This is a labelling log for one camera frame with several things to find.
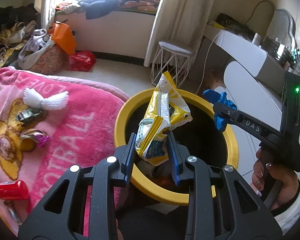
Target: blue label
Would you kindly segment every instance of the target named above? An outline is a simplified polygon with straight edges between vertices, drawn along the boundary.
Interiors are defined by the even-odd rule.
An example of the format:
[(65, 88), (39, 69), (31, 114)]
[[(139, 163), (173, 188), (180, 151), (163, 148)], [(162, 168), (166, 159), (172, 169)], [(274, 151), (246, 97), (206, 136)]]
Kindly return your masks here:
[(165, 152), (162, 150), (162, 146), (163, 141), (152, 141), (146, 154), (146, 158), (152, 159), (154, 157), (164, 156)]

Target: black baseboard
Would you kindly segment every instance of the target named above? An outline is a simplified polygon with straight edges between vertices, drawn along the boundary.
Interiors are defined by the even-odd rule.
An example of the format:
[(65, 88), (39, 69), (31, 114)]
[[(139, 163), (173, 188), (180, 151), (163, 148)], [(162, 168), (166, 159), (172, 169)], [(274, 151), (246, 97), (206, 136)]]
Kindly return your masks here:
[(143, 66), (143, 62), (144, 62), (143, 58), (138, 58), (138, 57), (130, 57), (130, 56), (104, 53), (104, 52), (95, 52), (95, 51), (92, 51), (92, 53), (96, 56), (96, 58), (107, 59), (112, 61), (120, 61), (120, 62), (130, 63), (134, 65)]

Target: wet wipes package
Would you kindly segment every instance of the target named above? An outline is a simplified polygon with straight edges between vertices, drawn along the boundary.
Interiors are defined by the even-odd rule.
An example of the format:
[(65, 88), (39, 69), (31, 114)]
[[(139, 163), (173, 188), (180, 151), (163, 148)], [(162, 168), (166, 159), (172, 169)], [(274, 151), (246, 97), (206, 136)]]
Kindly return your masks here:
[(166, 71), (154, 89), (145, 116), (139, 124), (135, 145), (137, 154), (154, 166), (164, 163), (168, 160), (165, 147), (168, 130), (174, 130), (191, 120), (188, 105)]

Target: white tassel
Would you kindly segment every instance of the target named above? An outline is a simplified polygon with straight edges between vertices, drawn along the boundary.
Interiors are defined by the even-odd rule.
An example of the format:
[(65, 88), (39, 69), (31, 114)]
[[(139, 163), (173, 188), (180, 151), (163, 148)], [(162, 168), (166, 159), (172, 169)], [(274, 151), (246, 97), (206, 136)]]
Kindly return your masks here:
[(49, 98), (43, 98), (33, 88), (25, 88), (23, 102), (34, 108), (41, 108), (43, 110), (60, 110), (68, 103), (69, 92), (65, 91)]

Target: blue cloth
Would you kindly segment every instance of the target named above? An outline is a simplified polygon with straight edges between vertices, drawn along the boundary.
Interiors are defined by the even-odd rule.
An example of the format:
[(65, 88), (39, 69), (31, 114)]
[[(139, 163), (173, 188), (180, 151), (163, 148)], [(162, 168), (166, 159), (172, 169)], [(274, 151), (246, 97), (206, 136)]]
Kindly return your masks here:
[[(222, 104), (225, 104), (226, 106), (231, 107), (234, 110), (237, 110), (237, 106), (234, 104), (234, 102), (232, 102), (231, 100), (227, 100), (226, 92), (222, 92), (221, 94), (219, 94), (214, 90), (208, 89), (205, 92), (203, 92), (203, 95), (204, 98), (212, 104), (215, 104), (216, 102), (220, 102)], [(218, 131), (224, 132), (228, 122), (229, 122), (229, 118), (224, 118), (220, 114), (214, 113), (214, 124), (218, 129)]]

